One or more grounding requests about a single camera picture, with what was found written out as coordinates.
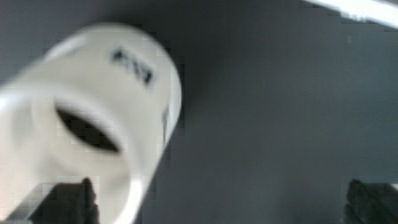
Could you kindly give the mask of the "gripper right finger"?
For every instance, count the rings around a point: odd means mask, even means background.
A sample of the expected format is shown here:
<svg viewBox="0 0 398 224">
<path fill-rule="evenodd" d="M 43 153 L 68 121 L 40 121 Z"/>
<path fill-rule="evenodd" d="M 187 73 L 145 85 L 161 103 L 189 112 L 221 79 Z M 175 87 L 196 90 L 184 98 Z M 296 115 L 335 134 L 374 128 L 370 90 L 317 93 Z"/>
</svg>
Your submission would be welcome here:
<svg viewBox="0 0 398 224">
<path fill-rule="evenodd" d="M 398 185 L 352 180 L 344 224 L 398 224 Z"/>
</svg>

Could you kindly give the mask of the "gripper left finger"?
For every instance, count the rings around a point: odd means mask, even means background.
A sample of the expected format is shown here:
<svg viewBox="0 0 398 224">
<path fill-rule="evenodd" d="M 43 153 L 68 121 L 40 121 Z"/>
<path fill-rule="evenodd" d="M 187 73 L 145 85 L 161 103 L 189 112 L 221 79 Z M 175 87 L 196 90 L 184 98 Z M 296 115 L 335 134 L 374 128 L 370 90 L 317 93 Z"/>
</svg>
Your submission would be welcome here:
<svg viewBox="0 0 398 224">
<path fill-rule="evenodd" d="M 6 224 L 100 224 L 91 179 L 42 183 L 6 217 Z"/>
</svg>

